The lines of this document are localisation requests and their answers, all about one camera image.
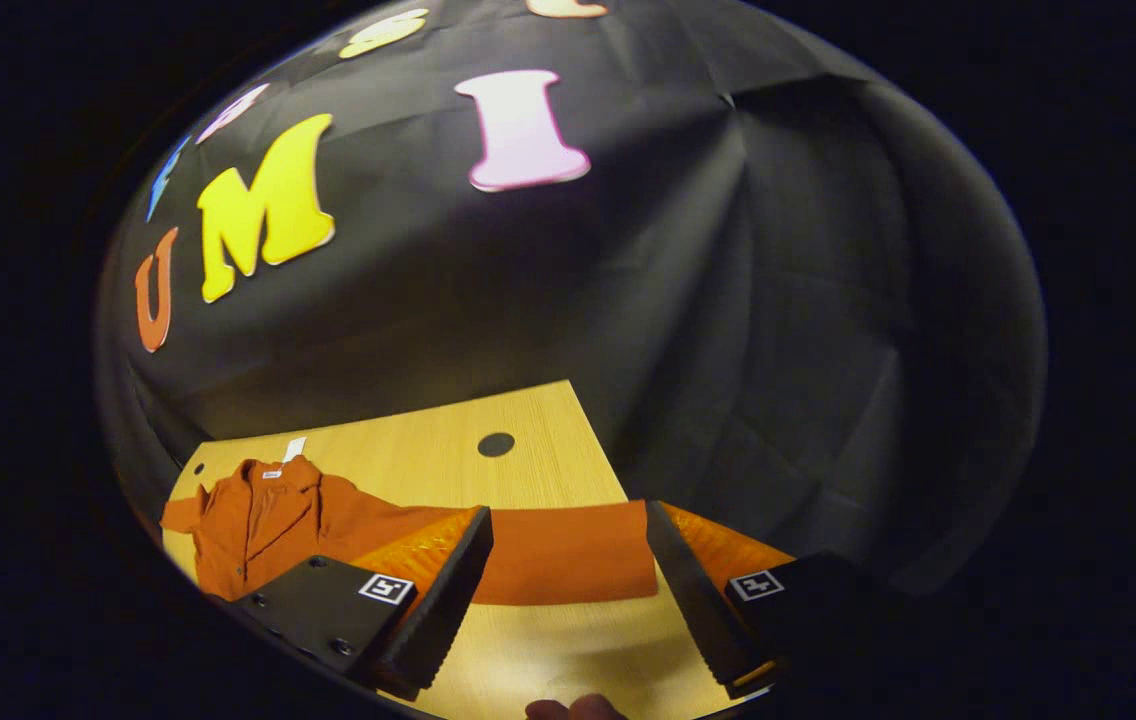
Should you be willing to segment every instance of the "shirt collar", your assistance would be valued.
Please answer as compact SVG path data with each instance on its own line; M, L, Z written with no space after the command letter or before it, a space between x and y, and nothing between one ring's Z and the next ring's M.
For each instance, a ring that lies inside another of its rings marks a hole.
M293 457L287 462L245 460L240 466L240 478L254 487L283 486L302 491L320 484L320 469L316 468L304 455Z

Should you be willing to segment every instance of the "yellow letter m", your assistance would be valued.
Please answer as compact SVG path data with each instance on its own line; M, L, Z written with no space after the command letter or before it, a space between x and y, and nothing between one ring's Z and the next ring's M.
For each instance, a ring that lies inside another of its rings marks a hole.
M257 241L266 224L261 258L279 265L332 240L332 215L320 210L315 191L315 152L332 115L315 115L275 139L252 187L239 169L217 176L199 195L203 210L203 301L212 302L235 287L234 260L244 277L257 273Z

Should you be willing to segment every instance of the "clothing tag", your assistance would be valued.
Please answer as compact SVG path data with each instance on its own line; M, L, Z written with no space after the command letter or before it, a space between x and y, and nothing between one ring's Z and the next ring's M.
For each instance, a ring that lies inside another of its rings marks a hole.
M292 460L293 457L302 454L302 447L306 446L306 437L293 438L293 442L289 443L289 451L284 452L284 462Z

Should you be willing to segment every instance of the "pink letter i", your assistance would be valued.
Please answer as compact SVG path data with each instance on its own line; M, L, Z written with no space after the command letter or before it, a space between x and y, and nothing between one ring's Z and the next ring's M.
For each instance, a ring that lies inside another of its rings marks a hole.
M565 146L550 111L550 70L510 70L470 78L454 87L473 97L484 132L484 159L471 184L484 192L568 182L590 171L585 152Z

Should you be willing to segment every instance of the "table surface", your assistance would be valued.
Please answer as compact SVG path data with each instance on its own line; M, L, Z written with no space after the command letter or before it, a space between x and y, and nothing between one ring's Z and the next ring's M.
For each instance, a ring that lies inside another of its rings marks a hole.
M513 436L512 450L482 455L478 443L491 433ZM567 380L414 413L206 442L170 499L192 497L198 484L211 491L243 460L281 460L298 437L306 437L303 454L321 471L396 505L536 509L629 500ZM164 530L164 546L193 580L192 538ZM742 702L715 683L660 568L655 575L654 597L471 603L435 684L408 705L449 719L512 720L534 700L568 705L601 692L630 720L676 720Z

